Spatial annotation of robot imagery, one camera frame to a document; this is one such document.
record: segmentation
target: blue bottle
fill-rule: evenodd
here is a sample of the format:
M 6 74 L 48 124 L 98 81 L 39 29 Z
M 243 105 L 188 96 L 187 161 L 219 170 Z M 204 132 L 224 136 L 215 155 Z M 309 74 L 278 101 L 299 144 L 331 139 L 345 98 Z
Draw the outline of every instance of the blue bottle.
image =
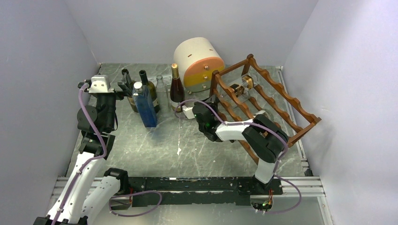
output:
M 134 102 L 136 103 L 138 113 L 141 116 L 144 126 L 147 128 L 156 127 L 158 118 L 156 117 L 155 108 L 149 94 L 149 89 L 141 82 L 134 83 L 135 93 L 133 94 Z

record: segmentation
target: white wall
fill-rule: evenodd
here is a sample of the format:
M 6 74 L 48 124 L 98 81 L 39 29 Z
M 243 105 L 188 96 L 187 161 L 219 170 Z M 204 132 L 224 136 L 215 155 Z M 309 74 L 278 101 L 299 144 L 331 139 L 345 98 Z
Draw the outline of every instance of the white wall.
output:
M 398 2 L 319 0 L 285 65 L 336 225 L 398 224 Z
M 60 0 L 0 1 L 0 224 L 45 216 L 77 138 L 77 83 L 98 71 Z
M 227 64 L 282 65 L 318 0 L 66 0 L 99 62 L 172 63 L 206 37 Z

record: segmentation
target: marble tabletop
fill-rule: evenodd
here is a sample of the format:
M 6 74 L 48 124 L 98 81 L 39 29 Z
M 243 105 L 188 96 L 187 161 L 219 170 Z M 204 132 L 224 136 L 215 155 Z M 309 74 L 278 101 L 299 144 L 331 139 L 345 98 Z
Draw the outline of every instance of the marble tabletop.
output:
M 111 86 L 119 89 L 117 82 L 122 78 L 122 69 L 128 69 L 133 80 L 139 81 L 139 70 L 146 70 L 148 78 L 156 83 L 155 77 L 163 75 L 165 82 L 171 81 L 171 68 L 169 64 L 115 64 L 105 63 L 101 65 L 99 72 L 108 75 Z M 271 77 L 281 82 L 275 67 L 266 68 Z M 241 69 L 237 69 L 225 76 L 223 80 L 228 83 L 239 78 Z M 265 80 L 259 79 L 265 93 L 272 96 L 279 107 L 288 111 L 286 101 Z M 186 99 L 203 100 L 208 97 L 209 91 L 199 93 L 186 93 Z M 288 136 L 293 136 L 294 131 L 287 123 L 266 104 L 262 98 L 258 98 L 259 105 L 266 111 L 266 115 L 278 122 Z M 95 98 L 91 97 L 89 105 L 95 104 Z M 247 103 L 251 111 L 257 110 Z M 228 115 L 222 106 L 219 109 Z M 239 109 L 235 112 L 244 120 L 248 119 Z M 145 128 L 138 113 L 135 113 L 125 98 L 116 102 L 116 114 L 119 127 L 112 135 L 116 136 L 112 151 L 106 165 L 98 173 L 102 177 L 110 167 L 124 169 L 129 176 L 140 177 L 198 177 L 198 176 L 253 176 L 257 165 L 246 153 L 239 142 L 211 142 L 198 130 L 195 120 L 178 119 L 171 111 L 161 110 L 158 116 L 158 126 Z M 78 148 L 82 136 L 79 135 L 72 154 L 67 176 L 73 170 L 76 162 Z M 281 176 L 304 176 L 299 154 L 300 146 L 293 145 L 284 156 L 277 170 Z

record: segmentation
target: wooden wine rack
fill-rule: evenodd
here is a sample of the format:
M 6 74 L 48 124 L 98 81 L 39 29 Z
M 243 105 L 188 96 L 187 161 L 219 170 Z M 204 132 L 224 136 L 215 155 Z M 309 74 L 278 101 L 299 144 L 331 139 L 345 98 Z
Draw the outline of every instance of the wooden wine rack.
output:
M 218 71 L 215 70 L 212 73 L 212 80 L 211 80 L 211 86 L 210 86 L 210 95 L 216 95 L 219 100 L 220 104 L 224 107 L 224 109 L 230 114 L 230 116 L 233 118 L 234 121 L 243 121 L 241 117 L 239 117 L 233 110 L 231 105 L 225 101 L 220 93 L 217 91 L 217 86 L 219 85 L 225 93 L 232 99 L 232 101 L 235 102 L 235 104 L 238 106 L 240 110 L 250 119 L 253 119 L 254 116 L 250 112 L 249 107 L 246 105 L 246 103 L 241 102 L 234 94 L 234 90 L 231 87 L 228 87 L 221 79 L 222 75 L 225 75 L 235 69 L 238 69 L 239 67 L 243 66 L 243 71 L 242 75 L 245 75 L 249 72 L 250 66 L 253 67 L 286 101 L 293 107 L 295 108 L 308 122 L 309 125 L 306 126 L 305 128 L 302 128 L 295 124 L 289 114 L 286 111 L 283 111 L 281 108 L 278 107 L 278 105 L 275 102 L 275 99 L 272 97 L 266 95 L 266 93 L 263 91 L 262 87 L 257 84 L 254 86 L 254 89 L 258 92 L 260 96 L 264 98 L 264 100 L 272 106 L 272 108 L 284 119 L 289 126 L 296 131 L 296 134 L 292 137 L 289 137 L 288 140 L 288 146 L 291 147 L 296 143 L 302 136 L 304 136 L 311 128 L 313 128 L 319 121 L 321 121 L 321 118 L 315 116 L 314 114 L 307 113 L 302 107 L 300 101 L 295 98 L 290 96 L 289 94 L 286 93 L 284 86 L 281 83 L 277 83 L 274 80 L 272 80 L 271 76 L 269 75 L 269 72 L 266 69 L 261 69 L 257 63 L 256 60 L 254 59 L 252 54 L 249 54 L 247 58 L 241 62 L 238 62 L 235 65 L 232 65 L 223 71 Z M 259 106 L 257 103 L 256 99 L 253 97 L 249 98 L 249 102 L 257 109 L 257 110 L 262 110 L 262 108 Z M 223 119 L 226 120 L 226 116 L 219 112 L 219 116 Z M 243 148 L 246 150 L 246 152 L 250 155 L 250 157 L 253 159 L 253 161 L 258 164 L 259 158 L 254 154 L 252 149 L 250 148 L 250 145 L 245 142 L 245 141 L 239 141 Z

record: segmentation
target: liquor bottle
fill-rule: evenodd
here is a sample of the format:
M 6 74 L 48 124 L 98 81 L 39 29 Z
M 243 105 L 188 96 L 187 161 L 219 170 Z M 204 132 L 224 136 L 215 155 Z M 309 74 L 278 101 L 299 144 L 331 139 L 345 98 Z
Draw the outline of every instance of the liquor bottle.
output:
M 168 92 L 166 84 L 163 81 L 162 75 L 156 76 L 156 95 L 158 96 L 159 105 L 163 112 L 170 110 L 170 103 L 168 102 Z
M 129 71 L 127 69 L 122 69 L 122 75 L 124 76 L 125 74 L 129 74 Z M 130 87 L 134 87 L 135 82 L 136 81 L 131 80 Z M 127 99 L 129 100 L 130 106 L 133 109 L 133 111 L 135 111 L 137 113 L 138 109 L 136 107 L 136 103 L 134 102 L 134 99 L 132 97 L 127 97 Z
M 135 82 L 134 91 L 134 102 L 136 103 L 144 126 L 147 128 L 156 127 L 157 117 L 148 87 L 142 85 L 141 82 Z
M 142 84 L 148 86 L 149 93 L 151 94 L 153 106 L 155 107 L 155 112 L 156 113 L 159 112 L 161 107 L 159 106 L 158 97 L 156 96 L 155 85 L 151 81 L 148 81 L 148 77 L 146 76 L 145 70 L 140 70 L 139 76 L 141 77 Z
M 180 75 L 178 74 L 178 65 L 173 63 L 171 64 L 171 73 L 173 79 L 171 80 L 171 88 L 170 88 L 170 100 L 171 100 L 171 108 L 173 110 L 185 100 L 184 96 L 184 88 L 183 84 L 180 80 Z M 177 108 L 177 113 L 182 112 L 181 106 Z

